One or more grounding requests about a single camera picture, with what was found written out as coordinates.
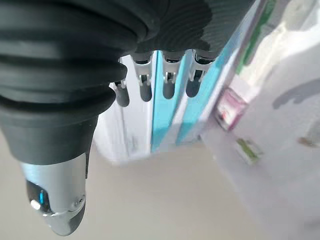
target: white surface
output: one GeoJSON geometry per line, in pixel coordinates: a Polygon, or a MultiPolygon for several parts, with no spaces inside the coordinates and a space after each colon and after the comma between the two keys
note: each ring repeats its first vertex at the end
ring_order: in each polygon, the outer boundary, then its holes
{"type": "MultiPolygon", "coordinates": [[[[319,21],[318,8],[310,18],[315,15],[319,21]]],[[[304,51],[282,58],[264,73],[264,88],[232,132],[214,123],[202,135],[273,240],[320,239],[320,38],[314,42],[319,32],[319,23],[309,28],[306,35],[313,37],[299,39],[304,51]],[[238,138],[252,140],[263,152],[257,164],[249,166],[239,157],[234,147],[238,138]]],[[[288,49],[295,47],[289,43],[288,49]]]]}
{"type": "MultiPolygon", "coordinates": [[[[152,95],[155,85],[156,58],[155,52],[152,56],[152,95]]],[[[106,160],[118,165],[149,156],[154,101],[153,96],[149,102],[141,99],[132,58],[128,55],[121,60],[128,69],[126,86],[130,103],[127,107],[121,107],[117,101],[114,101],[112,106],[100,115],[94,132],[98,151],[106,160]]]]}
{"type": "MultiPolygon", "coordinates": [[[[32,209],[0,133],[0,239],[62,240],[32,209]]],[[[202,144],[114,167],[92,146],[87,203],[68,240],[261,240],[202,144]]]]}

